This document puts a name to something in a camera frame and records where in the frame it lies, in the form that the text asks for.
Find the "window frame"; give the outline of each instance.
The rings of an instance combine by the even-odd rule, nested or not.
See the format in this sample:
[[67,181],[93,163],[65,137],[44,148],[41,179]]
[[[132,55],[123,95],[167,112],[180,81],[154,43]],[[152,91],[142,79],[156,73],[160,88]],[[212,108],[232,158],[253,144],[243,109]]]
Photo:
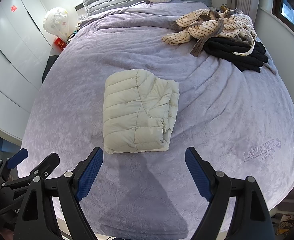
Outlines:
[[272,14],[275,15],[279,20],[281,20],[294,32],[294,24],[281,14],[282,6],[283,0],[273,0]]

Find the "blue gripper pad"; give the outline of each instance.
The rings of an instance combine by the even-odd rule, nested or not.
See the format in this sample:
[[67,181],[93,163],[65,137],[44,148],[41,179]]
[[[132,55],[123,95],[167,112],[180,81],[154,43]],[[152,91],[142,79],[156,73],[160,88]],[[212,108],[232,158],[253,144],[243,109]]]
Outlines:
[[28,151],[26,149],[21,149],[13,157],[7,161],[7,168],[9,170],[14,169],[18,164],[20,164],[28,156]]
[[78,201],[81,201],[84,197],[88,195],[89,190],[91,189],[91,186],[93,185],[94,180],[97,176],[97,173],[103,164],[103,158],[103,150],[99,149],[88,164],[81,177],[79,178],[78,190],[76,194],[76,199]]
[[213,197],[210,181],[189,148],[186,150],[185,160],[200,195],[210,202]]

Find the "folded black clothes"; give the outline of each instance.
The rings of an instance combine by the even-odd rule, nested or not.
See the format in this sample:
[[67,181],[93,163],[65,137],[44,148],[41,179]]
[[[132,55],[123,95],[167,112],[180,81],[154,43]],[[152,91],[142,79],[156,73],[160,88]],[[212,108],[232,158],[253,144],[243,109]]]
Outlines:
[[232,52],[247,52],[250,50],[250,45],[241,41],[235,42],[228,38],[212,37],[207,40],[203,49],[212,56],[234,63],[241,72],[254,70],[260,73],[260,67],[263,66],[264,62],[268,62],[268,57],[265,55],[266,49],[258,41],[255,41],[253,52],[248,56],[239,56]]

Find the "window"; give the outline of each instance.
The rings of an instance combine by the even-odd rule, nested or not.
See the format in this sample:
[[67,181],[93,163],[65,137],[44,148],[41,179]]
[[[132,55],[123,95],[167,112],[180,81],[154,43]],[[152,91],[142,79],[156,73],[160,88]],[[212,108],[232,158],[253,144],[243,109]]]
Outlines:
[[273,0],[272,13],[294,32],[294,10],[287,0]]

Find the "white wardrobe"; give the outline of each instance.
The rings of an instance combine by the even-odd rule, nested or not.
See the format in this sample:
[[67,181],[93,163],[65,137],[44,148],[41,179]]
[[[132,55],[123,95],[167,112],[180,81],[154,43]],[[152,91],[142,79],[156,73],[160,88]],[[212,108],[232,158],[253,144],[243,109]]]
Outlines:
[[0,3],[0,131],[15,143],[23,139],[47,59],[60,52],[43,29],[45,14],[40,0]]

